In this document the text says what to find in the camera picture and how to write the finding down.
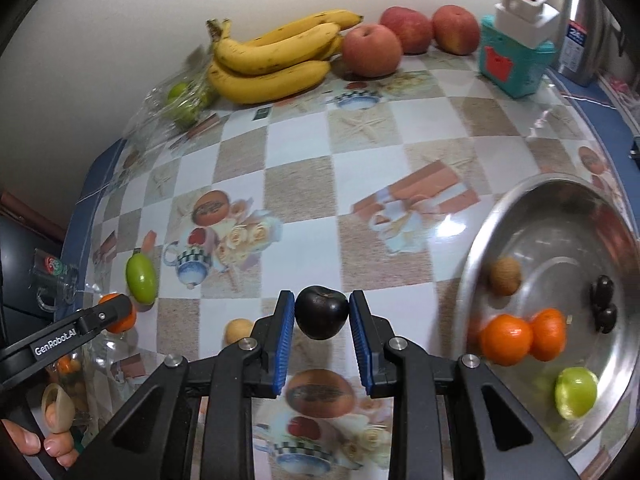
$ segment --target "fingernail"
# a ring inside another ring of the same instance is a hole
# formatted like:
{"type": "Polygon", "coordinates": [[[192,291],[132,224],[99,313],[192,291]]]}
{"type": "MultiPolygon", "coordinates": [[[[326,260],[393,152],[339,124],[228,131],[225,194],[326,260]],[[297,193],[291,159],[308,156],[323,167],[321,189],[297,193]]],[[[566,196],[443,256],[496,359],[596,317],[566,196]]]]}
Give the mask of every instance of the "fingernail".
{"type": "Polygon", "coordinates": [[[40,439],[35,433],[30,433],[29,431],[25,432],[24,440],[27,443],[27,446],[33,447],[33,449],[40,449],[40,439]]]}
{"type": "Polygon", "coordinates": [[[51,456],[56,456],[60,451],[60,446],[55,440],[46,440],[44,443],[44,449],[47,450],[51,456]]]}
{"type": "Polygon", "coordinates": [[[71,467],[71,459],[67,455],[63,455],[58,458],[58,463],[62,467],[71,467]]]}

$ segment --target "finger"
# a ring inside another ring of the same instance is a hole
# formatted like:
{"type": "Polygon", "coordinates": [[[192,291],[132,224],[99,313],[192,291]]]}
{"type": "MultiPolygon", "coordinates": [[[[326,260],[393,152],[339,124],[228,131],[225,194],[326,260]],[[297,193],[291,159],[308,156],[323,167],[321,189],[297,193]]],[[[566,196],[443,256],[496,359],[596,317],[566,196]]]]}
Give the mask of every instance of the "finger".
{"type": "Polygon", "coordinates": [[[7,433],[9,433],[11,440],[14,441],[14,444],[22,454],[35,455],[40,451],[40,439],[35,433],[31,433],[31,431],[27,431],[5,418],[2,420],[2,423],[7,433]]]}
{"type": "Polygon", "coordinates": [[[49,426],[49,429],[55,427],[57,422],[56,405],[53,402],[44,410],[44,420],[47,423],[47,426],[49,426]]]}
{"type": "Polygon", "coordinates": [[[63,456],[74,448],[74,438],[66,433],[53,433],[44,439],[44,449],[50,456],[63,456]]]}
{"type": "Polygon", "coordinates": [[[78,460],[79,456],[80,454],[74,449],[66,455],[59,456],[58,463],[62,467],[71,467],[76,462],[76,460],[78,460]]]}

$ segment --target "apple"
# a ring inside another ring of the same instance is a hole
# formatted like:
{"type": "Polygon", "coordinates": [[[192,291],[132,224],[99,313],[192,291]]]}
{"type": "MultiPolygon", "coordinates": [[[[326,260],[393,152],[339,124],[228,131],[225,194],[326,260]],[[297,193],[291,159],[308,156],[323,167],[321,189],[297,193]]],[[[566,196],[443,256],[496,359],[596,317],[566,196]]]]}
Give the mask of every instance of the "apple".
{"type": "Polygon", "coordinates": [[[329,339],[340,332],[349,317],[344,294],[325,286],[303,288],[296,298],[294,315],[300,330],[311,339],[329,339]]]}
{"type": "Polygon", "coordinates": [[[476,17],[463,7],[445,5],[432,18],[433,35],[438,46],[457,56],[468,56],[480,44],[480,27],[476,17]]]}
{"type": "Polygon", "coordinates": [[[291,436],[318,440],[321,435],[320,426],[312,418],[306,416],[295,416],[287,425],[287,431],[291,436]]]}
{"type": "Polygon", "coordinates": [[[405,54],[426,52],[433,39],[431,20],[423,13],[406,7],[389,7],[380,16],[380,25],[398,37],[405,54]]]}
{"type": "Polygon", "coordinates": [[[342,60],[349,70],[363,77],[380,77],[396,71],[402,59],[398,37],[384,25],[365,23],[344,37],[342,60]]]}

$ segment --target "white wall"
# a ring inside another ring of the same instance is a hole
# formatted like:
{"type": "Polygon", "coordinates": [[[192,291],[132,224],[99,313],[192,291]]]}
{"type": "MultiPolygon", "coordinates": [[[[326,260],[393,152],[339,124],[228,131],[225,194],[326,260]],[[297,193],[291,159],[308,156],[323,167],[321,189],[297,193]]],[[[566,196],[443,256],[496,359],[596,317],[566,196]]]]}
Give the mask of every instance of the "white wall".
{"type": "Polygon", "coordinates": [[[376,20],[392,5],[427,14],[497,0],[40,0],[0,57],[0,185],[66,225],[87,169],[153,85],[232,18],[240,40],[319,10],[376,20]]]}

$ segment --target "teal container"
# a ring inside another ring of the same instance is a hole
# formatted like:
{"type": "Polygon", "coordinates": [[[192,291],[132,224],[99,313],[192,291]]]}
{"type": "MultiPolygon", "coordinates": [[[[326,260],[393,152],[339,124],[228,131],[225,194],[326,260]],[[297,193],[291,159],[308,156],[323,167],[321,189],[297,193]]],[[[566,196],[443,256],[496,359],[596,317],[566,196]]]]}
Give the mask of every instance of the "teal container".
{"type": "Polygon", "coordinates": [[[556,49],[551,41],[527,48],[494,29],[494,17],[485,16],[480,32],[480,72],[514,99],[534,94],[556,49]]]}

